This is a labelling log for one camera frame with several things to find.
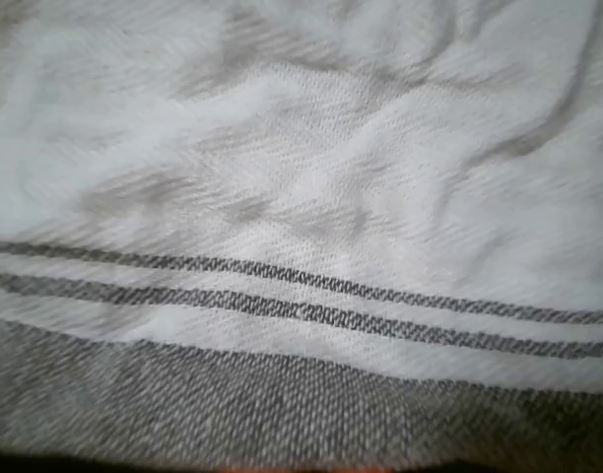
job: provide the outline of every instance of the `fabric texture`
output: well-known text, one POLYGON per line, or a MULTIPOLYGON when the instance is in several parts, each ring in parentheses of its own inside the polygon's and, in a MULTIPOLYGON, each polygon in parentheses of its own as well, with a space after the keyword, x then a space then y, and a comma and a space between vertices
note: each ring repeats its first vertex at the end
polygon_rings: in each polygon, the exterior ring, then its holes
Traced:
POLYGON ((0 0, 0 449, 603 472, 603 1, 0 0))

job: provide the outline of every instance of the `dark gray stripe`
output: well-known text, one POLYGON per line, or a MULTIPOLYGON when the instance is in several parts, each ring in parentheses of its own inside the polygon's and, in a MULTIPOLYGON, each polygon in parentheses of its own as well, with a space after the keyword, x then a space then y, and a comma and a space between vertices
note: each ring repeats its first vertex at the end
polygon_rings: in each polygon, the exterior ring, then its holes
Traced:
POLYGON ((375 288, 373 286, 366 286, 352 281, 331 278, 256 261, 242 261, 209 256, 191 257, 124 253, 120 251, 104 251, 101 249, 87 249, 83 247, 30 244, 2 240, 0 240, 0 252, 25 256, 80 259, 82 261, 113 263, 141 268, 234 272, 247 276, 303 284, 373 301, 402 303, 420 307, 444 308, 456 312, 486 313, 490 315, 554 323, 603 323, 602 310, 557 310, 531 305, 504 304, 494 301, 457 299, 446 296, 425 296, 417 293, 375 288))
POLYGON ((107 344, 0 321, 0 447, 176 467, 603 471, 603 394, 107 344))
POLYGON ((492 350, 537 357, 577 359, 603 357, 603 342, 548 342, 460 332, 376 317, 319 304, 300 304, 234 291, 204 291, 166 287, 123 287, 113 284, 0 274, 0 288, 22 296, 68 298, 116 305, 189 305, 236 310, 251 315, 308 320, 374 335, 414 342, 492 350))

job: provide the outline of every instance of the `woven fabric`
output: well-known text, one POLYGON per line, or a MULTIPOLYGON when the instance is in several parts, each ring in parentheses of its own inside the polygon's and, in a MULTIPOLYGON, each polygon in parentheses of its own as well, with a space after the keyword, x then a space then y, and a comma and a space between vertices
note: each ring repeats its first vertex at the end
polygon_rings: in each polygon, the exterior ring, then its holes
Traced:
POLYGON ((603 1, 0 0, 0 449, 603 472, 603 1))

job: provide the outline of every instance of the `gray stripe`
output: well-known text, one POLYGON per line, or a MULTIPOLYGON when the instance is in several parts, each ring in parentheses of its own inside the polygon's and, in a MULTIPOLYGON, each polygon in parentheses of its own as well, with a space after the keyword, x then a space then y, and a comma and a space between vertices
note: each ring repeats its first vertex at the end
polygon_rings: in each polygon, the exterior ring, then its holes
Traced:
POLYGON ((424 294, 376 288, 338 278, 312 274, 293 268, 285 268, 257 261, 217 258, 209 256, 170 256, 155 254, 104 251, 83 247, 69 247, 52 244, 30 244, 0 240, 0 252, 48 258, 71 258, 82 261, 113 263, 152 269, 185 271, 234 272, 265 279, 277 279, 303 284, 314 288, 348 294, 361 298, 415 305, 420 307, 443 308, 456 312, 486 313, 524 320, 554 323, 603 323, 603 310, 557 310, 531 305, 504 304, 494 301, 480 301, 450 298, 446 296, 426 296, 424 294))
POLYGON ((10 274, 0 274, 0 288, 22 296, 58 297, 117 305, 176 304, 223 308, 257 316, 297 318, 385 337, 476 350, 565 359, 603 357, 603 342, 549 342, 482 332, 461 332, 414 322, 385 319, 336 307, 291 303, 234 291, 166 287, 133 288, 64 278, 10 274))
POLYGON ((0 321, 0 447, 204 468, 460 457, 510 471, 603 471, 603 395, 98 343, 0 321))

